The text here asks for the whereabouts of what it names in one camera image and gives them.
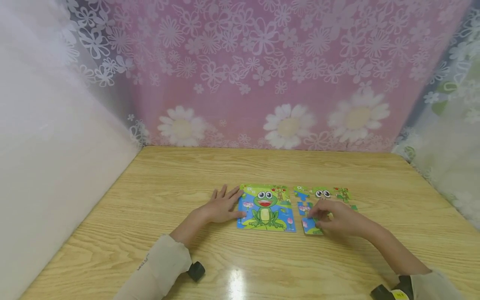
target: completed frog puzzle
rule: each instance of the completed frog puzzle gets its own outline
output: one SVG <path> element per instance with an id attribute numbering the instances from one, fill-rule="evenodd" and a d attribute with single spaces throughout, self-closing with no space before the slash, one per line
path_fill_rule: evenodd
<path id="1" fill-rule="evenodd" d="M 281 185 L 243 184 L 239 210 L 247 213 L 238 219 L 241 229 L 296 232 L 288 188 Z"/>

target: pink curtain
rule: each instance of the pink curtain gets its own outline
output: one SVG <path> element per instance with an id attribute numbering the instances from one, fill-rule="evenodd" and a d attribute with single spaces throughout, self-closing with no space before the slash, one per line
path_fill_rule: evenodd
<path id="1" fill-rule="evenodd" d="M 159 145 L 390 151 L 468 0 L 125 0 L 112 52 Z"/>

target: sleeve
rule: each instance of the sleeve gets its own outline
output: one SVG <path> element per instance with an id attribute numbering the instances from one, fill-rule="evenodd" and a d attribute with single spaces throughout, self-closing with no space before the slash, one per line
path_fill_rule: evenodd
<path id="1" fill-rule="evenodd" d="M 412 275 L 414 300 L 462 300 L 453 283 L 442 273 L 432 270 L 426 275 Z"/>
<path id="2" fill-rule="evenodd" d="M 188 249 L 162 235 L 123 284 L 114 300 L 157 300 L 166 296 L 177 277 L 192 265 Z"/>

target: frog mouth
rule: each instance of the frog mouth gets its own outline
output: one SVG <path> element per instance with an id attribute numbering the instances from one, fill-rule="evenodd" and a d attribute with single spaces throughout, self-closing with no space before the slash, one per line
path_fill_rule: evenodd
<path id="1" fill-rule="evenodd" d="M 260 204 L 260 205 L 263 206 L 263 207 L 268 207 L 268 206 L 270 206 L 270 204 L 272 204 L 272 201 L 260 200 L 260 201 L 258 202 L 258 204 Z"/>

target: wooden table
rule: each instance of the wooden table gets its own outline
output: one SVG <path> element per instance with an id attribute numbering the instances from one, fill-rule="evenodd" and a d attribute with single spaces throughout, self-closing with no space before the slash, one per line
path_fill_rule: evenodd
<path id="1" fill-rule="evenodd" d="M 146 147 L 72 234 L 22 299 L 111 299 L 162 233 L 223 183 L 344 186 L 359 211 L 480 295 L 480 234 L 394 154 Z M 213 224 L 191 249 L 206 274 L 179 277 L 167 299 L 370 299 L 395 276 L 374 247 L 349 238 Z"/>

